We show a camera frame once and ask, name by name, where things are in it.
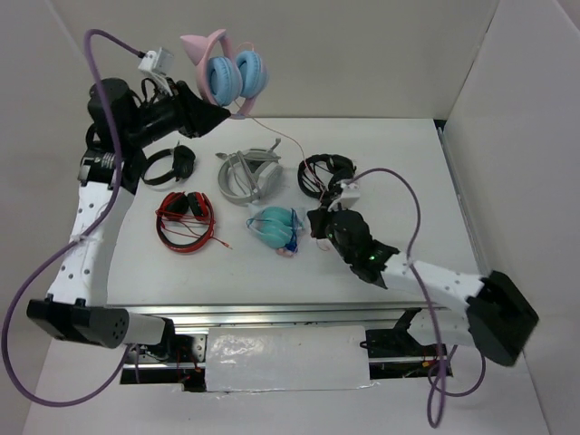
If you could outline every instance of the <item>gray headphones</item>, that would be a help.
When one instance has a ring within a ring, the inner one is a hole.
[[[274,153],[280,139],[270,150],[251,148],[234,154],[216,154],[224,160],[217,174],[219,190],[226,199],[234,204],[243,205],[265,198],[276,187],[282,175],[282,166],[278,163],[280,156]],[[234,179],[241,195],[229,186]]]

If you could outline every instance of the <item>white table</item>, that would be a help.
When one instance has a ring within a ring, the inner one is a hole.
[[[437,132],[431,120],[279,119],[265,123],[295,137],[306,156],[342,154],[354,160],[358,172],[377,166],[399,171],[416,189],[423,225],[414,255],[465,273],[477,272],[458,201]],[[177,133],[146,149],[148,154],[173,147],[181,139],[196,153],[193,175],[185,182],[158,188],[140,184],[115,248],[109,276],[111,305],[267,305],[405,302],[416,299],[384,291],[360,281],[331,249],[324,252],[303,237],[299,253],[284,258],[247,231],[246,207],[229,203],[219,192],[216,152],[250,147],[269,148],[277,135],[252,122],[226,121],[208,136],[184,140]],[[285,166],[280,192],[267,201],[287,207],[316,207],[298,188],[298,147],[283,138],[276,149]],[[151,169],[161,173],[170,159]],[[392,176],[372,174],[361,180],[362,198],[355,209],[372,235],[404,249],[415,225],[411,196]],[[208,194],[217,213],[216,237],[233,250],[210,241],[193,255],[169,251],[157,238],[154,211],[170,191]]]
[[[268,125],[295,135],[308,154],[342,153],[360,169],[387,166],[401,172],[420,197],[424,225],[416,256],[463,272],[476,272],[450,174],[430,120],[268,120]],[[297,258],[273,254],[244,230],[246,211],[220,197],[215,181],[219,162],[211,154],[249,146],[269,146],[275,135],[251,121],[227,122],[207,138],[192,142],[199,162],[182,188],[209,194],[219,220],[217,243],[193,256],[169,252],[153,230],[153,210],[166,190],[140,187],[115,251],[109,302],[116,305],[275,304],[396,301],[404,299],[361,283],[334,252],[303,241]],[[175,145],[170,137],[150,152]],[[295,145],[279,148],[284,164],[296,167]],[[298,194],[294,173],[280,198],[315,203]],[[372,233],[382,242],[404,247],[414,216],[411,199],[397,180],[374,175],[361,183],[356,205]],[[276,270],[270,280],[262,274]],[[54,341],[37,393],[70,400],[92,391],[111,373],[121,350]],[[451,391],[468,388],[479,374],[473,349],[461,349],[453,363]],[[352,434],[428,433],[425,379],[382,380],[371,388],[349,391],[184,393],[174,385],[126,386],[114,382],[103,394],[67,409],[31,407],[26,435],[45,433],[232,433]],[[488,376],[472,396],[448,400],[443,435],[526,433],[547,435],[533,383],[523,358],[513,369],[489,364]]]

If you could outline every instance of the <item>white wall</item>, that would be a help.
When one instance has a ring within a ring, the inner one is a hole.
[[[445,134],[488,264],[540,314],[526,357],[553,435],[580,425],[579,71],[556,0],[502,0]]]
[[[70,234],[76,208],[76,171],[84,152],[88,78],[42,2],[3,2],[0,14],[0,313],[18,286]],[[42,297],[53,270],[24,298]],[[49,338],[20,304],[9,337],[13,362],[34,389]],[[21,433],[29,401],[0,370],[0,428]]]
[[[100,27],[141,50],[162,44],[177,55],[173,77],[193,87],[181,34],[224,27],[252,41],[271,72],[254,114],[447,118],[498,0],[54,2],[78,42]],[[99,65],[138,78],[121,51]]]

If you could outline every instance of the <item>red and black headphones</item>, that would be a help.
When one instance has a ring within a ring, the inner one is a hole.
[[[163,202],[161,202],[161,205],[155,214],[157,215],[157,218],[155,219],[157,235],[163,245],[172,251],[180,252],[182,254],[195,252],[202,248],[208,240],[214,236],[214,228],[216,225],[214,209],[211,207],[211,202],[209,202],[205,193],[193,192],[186,195],[184,192],[171,192],[165,197],[165,199],[163,199]],[[191,235],[185,236],[197,237],[197,239],[194,242],[185,245],[178,245],[170,241],[164,231],[176,234],[181,233],[167,229],[164,223],[165,220],[181,223],[188,229],[189,233],[191,233]],[[202,235],[198,235],[187,225],[188,223],[205,223],[208,225],[208,229]],[[228,244],[224,242],[221,243],[224,246],[229,247]]]

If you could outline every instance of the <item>tabletop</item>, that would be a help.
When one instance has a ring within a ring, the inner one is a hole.
[[[354,161],[357,173],[375,167],[394,169],[416,190],[422,225],[414,256],[464,273],[477,265],[453,188],[439,137],[431,120],[267,119],[268,127],[298,140],[306,157],[341,154]],[[247,207],[222,197],[218,152],[270,148],[278,134],[252,120],[226,121],[201,139],[171,134],[145,149],[150,155],[178,141],[196,153],[195,170],[181,182],[150,187],[142,182],[117,240],[109,274],[110,305],[212,304],[340,304],[416,301],[396,290],[385,291],[360,281],[333,249],[302,237],[293,258],[278,256],[247,229]],[[284,174],[280,188],[263,205],[313,209],[315,199],[298,188],[302,160],[298,146],[282,138],[276,153]],[[156,163],[151,177],[170,167]],[[415,226],[415,209],[406,188],[384,173],[360,181],[362,197],[354,209],[362,213],[372,235],[404,249]],[[198,252],[168,250],[155,232],[155,210],[171,191],[205,192],[216,211],[216,237]]]

